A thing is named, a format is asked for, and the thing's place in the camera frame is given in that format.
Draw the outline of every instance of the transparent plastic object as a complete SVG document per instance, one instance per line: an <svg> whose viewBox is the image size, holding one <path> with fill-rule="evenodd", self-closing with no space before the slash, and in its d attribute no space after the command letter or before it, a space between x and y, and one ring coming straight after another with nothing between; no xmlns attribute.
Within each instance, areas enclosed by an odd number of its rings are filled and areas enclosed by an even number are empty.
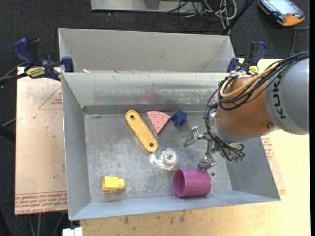
<svg viewBox="0 0 315 236"><path fill-rule="evenodd" d="M178 155L174 150L168 148L162 152L161 157L158 156L157 152L152 153L149 162L163 169L171 170L178 163Z"/></svg>

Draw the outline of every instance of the purple cup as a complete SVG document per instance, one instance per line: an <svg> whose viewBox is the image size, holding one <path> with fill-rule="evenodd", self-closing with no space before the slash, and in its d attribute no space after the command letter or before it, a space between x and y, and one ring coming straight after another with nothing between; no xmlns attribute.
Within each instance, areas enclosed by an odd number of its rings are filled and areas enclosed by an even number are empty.
<svg viewBox="0 0 315 236"><path fill-rule="evenodd" d="M207 195L211 189L211 177L207 171L197 169L177 169L173 178L177 197L199 197Z"/></svg>

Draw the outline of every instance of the pink triangle piece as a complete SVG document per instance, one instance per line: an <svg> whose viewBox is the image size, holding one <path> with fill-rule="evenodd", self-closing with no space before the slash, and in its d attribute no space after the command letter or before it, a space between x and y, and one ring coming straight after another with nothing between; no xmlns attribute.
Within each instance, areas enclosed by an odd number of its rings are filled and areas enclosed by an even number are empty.
<svg viewBox="0 0 315 236"><path fill-rule="evenodd" d="M169 116L168 114L160 111L147 111L146 115L150 121L151 126L153 127L154 132L157 135L171 118L171 116Z"/></svg>

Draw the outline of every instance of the gray metal bin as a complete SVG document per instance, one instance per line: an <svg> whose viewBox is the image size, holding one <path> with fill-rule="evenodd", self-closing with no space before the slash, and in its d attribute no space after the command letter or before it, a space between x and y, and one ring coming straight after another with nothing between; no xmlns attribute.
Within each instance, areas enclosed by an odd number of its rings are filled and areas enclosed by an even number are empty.
<svg viewBox="0 0 315 236"><path fill-rule="evenodd" d="M209 169L212 188L208 195L181 199L174 194L175 170L196 168L204 156L205 141L184 147L182 140L191 134L192 126L204 127L204 105L226 76L225 70L233 57L228 37L75 29L60 29L59 33L60 55L71 56L76 67L76 72L62 75L71 220L280 199L259 138L244 142L246 158L242 162L229 162L214 154L218 163ZM122 44L124 40L133 48ZM142 44L148 40L151 43L144 48ZM212 50L212 44L221 52ZM191 57L177 57L180 51L175 47L185 49L185 54ZM141 55L145 49L149 49L147 57ZM178 65L176 60L185 62ZM196 64L187 64L189 60ZM167 148L177 152L179 162L174 169L150 164L150 153L142 148L125 122L124 115L131 109L140 114L150 129L146 111L172 115L182 109L188 114L183 126L174 126L169 121L159 135L154 135L159 144L158 153ZM124 189L103 192L104 176L124 179Z"/></svg>

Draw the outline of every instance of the bin floor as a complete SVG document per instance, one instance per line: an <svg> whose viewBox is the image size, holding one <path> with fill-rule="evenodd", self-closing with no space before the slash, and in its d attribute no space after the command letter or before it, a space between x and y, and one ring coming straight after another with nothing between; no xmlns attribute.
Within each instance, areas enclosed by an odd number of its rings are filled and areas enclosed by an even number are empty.
<svg viewBox="0 0 315 236"><path fill-rule="evenodd" d="M169 120L156 135L145 113L139 113L158 142L157 155L170 148L176 151L179 162L167 170L149 162L151 153L146 152L127 125L124 115L85 115L87 160L91 201L113 201L140 197L174 195L173 175L178 168L196 168L205 156L207 142L200 140L187 147L183 139L192 134L191 128L204 131L203 112L187 112L183 126L174 126ZM213 155L217 164L209 169L212 175L211 192L232 190L226 161L219 153ZM104 176L117 176L125 180L125 187L115 192L102 191Z"/></svg>

